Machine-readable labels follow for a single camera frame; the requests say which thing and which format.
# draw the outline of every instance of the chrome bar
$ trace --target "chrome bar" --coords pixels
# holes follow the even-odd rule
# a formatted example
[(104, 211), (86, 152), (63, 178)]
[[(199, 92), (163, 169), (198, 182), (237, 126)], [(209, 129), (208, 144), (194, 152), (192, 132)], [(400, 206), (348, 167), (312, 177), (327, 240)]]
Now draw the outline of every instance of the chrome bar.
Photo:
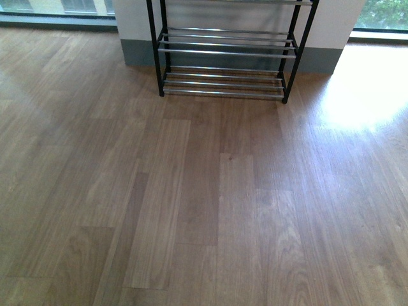
[(177, 50), (177, 49), (159, 49), (159, 52), (169, 53), (194, 53), (194, 54), (220, 54), (220, 55), (237, 55), (250, 57), (269, 57), (276, 59), (296, 59), (295, 55), (282, 54), (262, 54), (262, 53), (243, 53), (243, 52), (221, 52), (221, 51), (201, 51), (201, 50)]
[(254, 88), (254, 89), (283, 89), (281, 86), (262, 86), (262, 85), (248, 85), (248, 84), (228, 84), (228, 83), (206, 83), (206, 82), (186, 82), (186, 81), (164, 81), (166, 84), (180, 84), (180, 85), (204, 85), (204, 86), (223, 86), (223, 87), (240, 87), (240, 88)]
[(236, 69), (236, 68), (220, 68), (220, 67), (201, 67), (201, 66), (172, 66), (172, 68), (179, 69), (205, 69), (205, 70), (225, 70), (236, 72), (262, 72), (262, 73), (278, 73), (279, 71), (271, 70), (257, 70), (257, 69)]
[(251, 94), (243, 92), (223, 92), (223, 91), (190, 91), (185, 89), (164, 89), (165, 92), (186, 92), (192, 94), (223, 94), (230, 96), (243, 96), (243, 97), (262, 97), (262, 98), (279, 98), (282, 99), (284, 96), (281, 94)]
[(205, 39), (215, 39), (215, 40), (250, 40), (250, 41), (269, 41), (274, 43), (291, 43), (292, 40), (284, 40), (277, 38), (252, 38), (252, 37), (236, 37), (236, 36), (212, 36), (212, 35), (197, 35), (197, 34), (172, 34), (164, 33), (164, 37), (192, 37), (192, 38), (205, 38)]
[(244, 33), (244, 34), (267, 34), (267, 35), (288, 35), (288, 32), (268, 32), (268, 31), (243, 31), (243, 30), (226, 30), (226, 29), (202, 29), (199, 27), (167, 27), (174, 31), (203, 31), (203, 32), (224, 32), (224, 33)]
[(257, 49), (270, 49), (270, 50), (294, 50), (294, 47), (285, 46), (265, 46), (265, 45), (241, 45), (235, 43), (193, 43), (183, 41), (165, 41), (161, 40), (160, 43), (165, 45), (194, 45), (194, 46), (215, 46), (215, 47), (240, 47), (240, 48), (257, 48)]
[(214, 2), (238, 2), (238, 3), (256, 3), (256, 4), (281, 4), (281, 5), (295, 5), (295, 6), (312, 6), (309, 1), (292, 1), (292, 0), (211, 0)]
[(253, 76), (236, 76), (236, 75), (204, 75), (201, 73), (178, 73), (169, 72), (167, 75), (183, 76), (183, 77), (200, 77), (200, 78), (231, 78), (235, 80), (257, 80), (257, 81), (282, 81), (281, 78), (256, 78)]

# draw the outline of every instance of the window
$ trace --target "window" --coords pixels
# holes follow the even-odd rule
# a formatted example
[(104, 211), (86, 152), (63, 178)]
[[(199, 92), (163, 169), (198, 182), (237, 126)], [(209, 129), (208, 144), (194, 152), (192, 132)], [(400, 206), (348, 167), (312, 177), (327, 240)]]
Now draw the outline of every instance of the window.
[(0, 11), (46, 15), (114, 16), (112, 0), (0, 0)]
[(355, 28), (408, 31), (408, 0), (367, 0)]
[(32, 13), (33, 8), (28, 0), (0, 0), (0, 11)]
[(65, 14), (68, 15), (95, 15), (94, 0), (62, 0)]

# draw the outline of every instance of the tree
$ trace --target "tree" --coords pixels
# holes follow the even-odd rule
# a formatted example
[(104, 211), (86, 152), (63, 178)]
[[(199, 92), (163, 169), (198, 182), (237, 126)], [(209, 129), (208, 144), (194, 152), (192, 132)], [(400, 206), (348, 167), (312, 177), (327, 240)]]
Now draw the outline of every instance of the tree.
[(408, 30), (408, 0), (367, 0), (356, 27)]

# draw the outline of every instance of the shelf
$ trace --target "shelf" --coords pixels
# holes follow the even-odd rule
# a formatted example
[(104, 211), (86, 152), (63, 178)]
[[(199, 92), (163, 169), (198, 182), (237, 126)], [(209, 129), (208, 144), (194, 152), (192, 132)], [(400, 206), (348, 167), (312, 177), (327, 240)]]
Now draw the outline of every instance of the shelf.
[(227, 95), (237, 97), (284, 97), (278, 71), (172, 66), (164, 74), (164, 92)]
[[(163, 28), (156, 36), (152, 0), (146, 0), (150, 32), (156, 64), (157, 84), (160, 96), (167, 94), (206, 94), (239, 98), (282, 99), (288, 98), (305, 48), (307, 36), (319, 0), (197, 0), (227, 1), (232, 3), (265, 3), (293, 5), (293, 15), (288, 31), (249, 31), (242, 29), (216, 29), (200, 27), (169, 27), (166, 16), (166, 0), (160, 0)], [(309, 17), (300, 44), (294, 35), (296, 22), (302, 6), (310, 6)], [(162, 66), (159, 53), (165, 54)], [(243, 66), (269, 67), (278, 64), (276, 71), (257, 69), (233, 69), (241, 66), (234, 59), (241, 58)], [(216, 62), (214, 66), (188, 66), (190, 62)], [(287, 60), (293, 60), (288, 80), (284, 69)], [(172, 65), (172, 61), (184, 65)]]
[(279, 5), (293, 5), (293, 6), (312, 6), (313, 4), (313, 1), (301, 2), (301, 1), (295, 1), (295, 0), (193, 0), (193, 1), (279, 4)]

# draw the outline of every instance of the laminate floor plank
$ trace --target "laminate floor plank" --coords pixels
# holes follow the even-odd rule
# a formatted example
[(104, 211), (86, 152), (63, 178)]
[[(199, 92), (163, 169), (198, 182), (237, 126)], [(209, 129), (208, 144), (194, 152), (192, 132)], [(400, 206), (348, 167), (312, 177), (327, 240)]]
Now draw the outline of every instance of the laminate floor plank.
[(149, 118), (147, 119), (137, 156), (138, 159), (140, 159), (139, 171), (150, 173), (154, 163), (154, 153), (156, 151), (157, 140), (159, 139), (166, 101), (158, 99), (142, 99), (141, 103), (148, 103), (153, 107)]
[(163, 120), (124, 287), (168, 287), (189, 130), (188, 120)]
[(115, 249), (115, 257), (112, 265), (108, 267), (109, 273), (106, 286), (102, 288), (103, 299), (100, 304), (102, 306), (116, 306), (119, 304), (120, 292), (131, 255), (133, 237), (138, 224), (137, 220), (139, 219), (148, 177), (146, 173), (138, 173), (136, 176), (125, 218), (120, 227), (121, 231)]
[(78, 225), (119, 225), (135, 181), (136, 157), (145, 125), (146, 118), (115, 122), (105, 152), (91, 178), (87, 197), (75, 218)]
[(0, 278), (0, 304), (4, 306), (42, 306), (51, 278)]
[(292, 192), (257, 189), (256, 199), (266, 305), (313, 305)]
[(194, 97), (169, 96), (164, 110), (164, 118), (191, 120), (194, 115), (194, 101)]
[(73, 228), (44, 305), (92, 305), (113, 228)]
[(353, 269), (345, 249), (324, 185), (325, 169), (320, 169), (313, 150), (304, 147), (297, 158), (302, 163), (294, 178), (294, 197), (307, 273), (313, 279), (313, 305), (361, 305)]
[(408, 279), (393, 240), (378, 220), (358, 177), (327, 175), (326, 185), (363, 305), (403, 305)]
[(250, 154), (250, 103), (223, 99), (221, 115), (221, 153)]
[(217, 305), (265, 305), (251, 155), (221, 154)]
[(293, 155), (284, 141), (276, 104), (258, 101), (249, 113), (256, 188), (290, 190)]
[(176, 244), (167, 306), (215, 305), (217, 248)]
[(167, 291), (123, 288), (119, 306), (165, 306)]
[(0, 46), (1, 305), (406, 306), (406, 46), (286, 105), (159, 97), (117, 33)]
[(112, 132), (111, 120), (94, 120), (84, 131), (81, 145), (73, 150), (55, 187), (16, 254), (9, 276), (53, 276), (77, 209), (85, 201), (97, 162)]
[(176, 241), (217, 245), (221, 105), (196, 102), (186, 151)]
[[(52, 146), (33, 148), (30, 158), (26, 152), (22, 157), (30, 163), (13, 167), (15, 171), (6, 177), (0, 189), (0, 275), (8, 273), (35, 220), (41, 217), (71, 150)], [(14, 157), (10, 164), (17, 162)]]

